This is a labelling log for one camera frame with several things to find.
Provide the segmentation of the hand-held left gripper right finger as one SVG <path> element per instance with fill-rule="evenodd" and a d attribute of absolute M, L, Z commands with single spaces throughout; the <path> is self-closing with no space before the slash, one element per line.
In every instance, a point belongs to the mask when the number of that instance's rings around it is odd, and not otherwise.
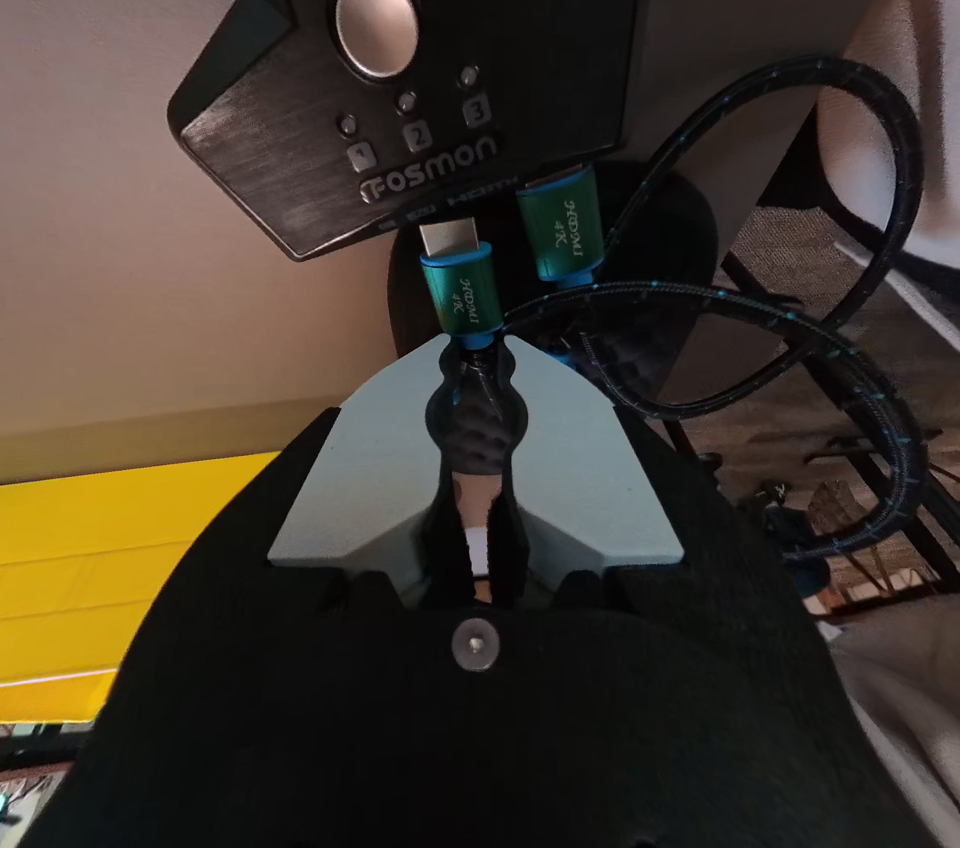
<path fill-rule="evenodd" d="M 674 566 L 685 551 L 613 403 L 558 359 L 507 337 L 527 422 L 511 483 L 531 570 Z"/>

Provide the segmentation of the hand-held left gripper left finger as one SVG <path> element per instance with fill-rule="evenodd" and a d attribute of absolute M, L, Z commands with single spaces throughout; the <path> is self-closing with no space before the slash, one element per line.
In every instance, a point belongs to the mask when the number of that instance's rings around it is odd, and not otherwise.
<path fill-rule="evenodd" d="M 350 395 L 268 558 L 273 566 L 421 570 L 421 533 L 440 485 L 426 409 L 441 387 L 440 334 Z"/>

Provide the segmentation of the yellow plastic bin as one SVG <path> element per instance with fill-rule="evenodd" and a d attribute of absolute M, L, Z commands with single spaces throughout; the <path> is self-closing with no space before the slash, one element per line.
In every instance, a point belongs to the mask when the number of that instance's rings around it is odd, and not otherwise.
<path fill-rule="evenodd" d="M 3 485 L 2 723 L 94 720 L 174 567 L 277 456 Z"/>

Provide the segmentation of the black HDMI switch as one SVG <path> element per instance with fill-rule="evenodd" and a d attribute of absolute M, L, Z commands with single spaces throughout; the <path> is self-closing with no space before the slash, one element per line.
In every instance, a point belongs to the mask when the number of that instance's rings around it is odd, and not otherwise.
<path fill-rule="evenodd" d="M 624 142 L 647 0 L 235 0 L 167 108 L 293 261 Z"/>

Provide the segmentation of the grey desk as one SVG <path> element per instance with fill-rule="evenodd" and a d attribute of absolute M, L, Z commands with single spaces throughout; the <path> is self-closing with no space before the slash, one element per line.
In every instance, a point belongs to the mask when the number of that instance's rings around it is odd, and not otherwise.
<path fill-rule="evenodd" d="M 282 448 L 395 358 L 392 234 L 297 263 L 166 107 L 234 0 L 2 0 L 4 481 Z M 873 0 L 650 0 L 623 157 Z"/>

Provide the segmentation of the person's cream hoodie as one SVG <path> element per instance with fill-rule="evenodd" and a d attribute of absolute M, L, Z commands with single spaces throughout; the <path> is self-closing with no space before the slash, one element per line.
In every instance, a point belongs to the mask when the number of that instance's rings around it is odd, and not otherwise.
<path fill-rule="evenodd" d="M 875 0 L 846 56 L 893 81 L 918 120 L 925 181 L 906 252 L 958 270 L 959 0 Z M 833 194 L 854 217 L 881 229 L 894 184 L 885 134 L 861 103 L 833 89 L 821 92 L 817 122 Z"/>

